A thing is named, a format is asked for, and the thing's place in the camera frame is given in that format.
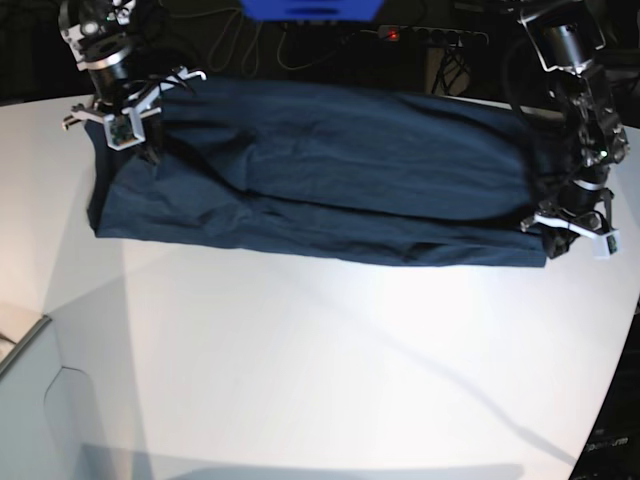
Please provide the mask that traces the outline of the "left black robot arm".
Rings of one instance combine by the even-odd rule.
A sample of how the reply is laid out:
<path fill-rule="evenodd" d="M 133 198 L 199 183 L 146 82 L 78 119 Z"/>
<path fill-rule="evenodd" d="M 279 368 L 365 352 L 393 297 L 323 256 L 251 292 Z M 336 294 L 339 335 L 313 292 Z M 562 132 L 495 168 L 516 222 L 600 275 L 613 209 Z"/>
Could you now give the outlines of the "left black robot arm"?
<path fill-rule="evenodd" d="M 596 258 L 608 259 L 620 251 L 621 241 L 607 180 L 630 145 L 605 69 L 596 60 L 604 35 L 583 1 L 501 1 L 498 6 L 516 16 L 550 77 L 549 94 L 562 109 L 560 138 L 569 154 L 565 172 L 521 228 L 541 230 L 549 258 L 563 255 L 583 237 Z"/>

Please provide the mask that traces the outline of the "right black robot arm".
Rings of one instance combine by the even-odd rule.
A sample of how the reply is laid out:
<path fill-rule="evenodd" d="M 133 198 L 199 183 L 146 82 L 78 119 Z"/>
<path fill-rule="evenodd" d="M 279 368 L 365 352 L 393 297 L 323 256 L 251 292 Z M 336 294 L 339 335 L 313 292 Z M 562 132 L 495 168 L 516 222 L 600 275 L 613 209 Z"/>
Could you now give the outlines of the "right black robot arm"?
<path fill-rule="evenodd" d="M 67 130 L 92 122 L 101 126 L 107 147 L 132 150 L 151 164 L 160 162 L 159 117 L 164 94 L 190 81 L 206 80 L 200 69 L 166 66 L 152 58 L 141 35 L 131 27 L 135 1 L 64 1 L 58 24 L 76 67 L 88 74 L 95 92 L 62 121 Z"/>

